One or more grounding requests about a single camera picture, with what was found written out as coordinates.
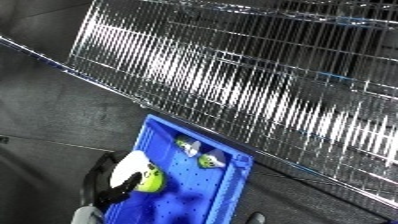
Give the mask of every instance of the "blue plastic bin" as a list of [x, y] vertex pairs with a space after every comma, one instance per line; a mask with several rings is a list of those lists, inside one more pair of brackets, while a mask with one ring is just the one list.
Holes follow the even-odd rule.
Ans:
[[[224, 168], [202, 169], [174, 143], [185, 134], [202, 143], [200, 153], [224, 151]], [[229, 223], [253, 164], [251, 156], [149, 115], [133, 150], [142, 150], [166, 174], [159, 193], [132, 192], [106, 213], [107, 224]]]

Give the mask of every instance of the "small toy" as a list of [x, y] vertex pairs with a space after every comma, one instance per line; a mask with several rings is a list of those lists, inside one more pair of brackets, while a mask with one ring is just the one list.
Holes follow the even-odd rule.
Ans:
[[198, 154], [202, 143], [186, 135], [179, 135], [175, 139], [175, 143], [184, 150], [188, 157], [194, 157]]
[[201, 168], [225, 167], [225, 155], [221, 150], [214, 149], [198, 158]]

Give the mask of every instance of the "wire grid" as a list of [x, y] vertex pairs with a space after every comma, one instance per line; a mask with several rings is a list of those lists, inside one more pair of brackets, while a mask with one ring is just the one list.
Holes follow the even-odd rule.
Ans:
[[397, 0], [96, 0], [68, 64], [398, 207]]

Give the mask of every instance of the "gray floor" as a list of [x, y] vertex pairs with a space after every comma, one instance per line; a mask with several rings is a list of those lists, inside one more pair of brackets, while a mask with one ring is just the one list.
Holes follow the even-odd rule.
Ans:
[[[0, 34], [65, 61], [90, 2], [0, 0]], [[148, 113], [0, 46], [0, 135], [12, 136], [0, 145], [0, 223], [69, 223], [85, 172], [102, 150], [130, 149]], [[384, 222], [373, 210], [256, 164], [233, 223], [254, 211], [270, 224]]]

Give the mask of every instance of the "metal wire rack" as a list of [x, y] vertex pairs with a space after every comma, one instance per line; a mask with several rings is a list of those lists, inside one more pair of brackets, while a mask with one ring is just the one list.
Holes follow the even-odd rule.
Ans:
[[95, 0], [51, 65], [398, 208], [397, 0]]

